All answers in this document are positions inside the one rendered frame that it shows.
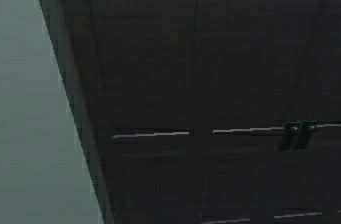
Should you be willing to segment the dark brown wooden cupboard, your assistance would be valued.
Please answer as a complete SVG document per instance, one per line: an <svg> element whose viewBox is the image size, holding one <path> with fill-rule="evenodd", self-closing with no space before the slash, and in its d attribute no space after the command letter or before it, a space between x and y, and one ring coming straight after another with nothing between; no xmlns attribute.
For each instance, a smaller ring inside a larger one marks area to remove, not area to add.
<svg viewBox="0 0 341 224"><path fill-rule="evenodd" d="M341 0L38 0L101 224L341 224Z"/></svg>

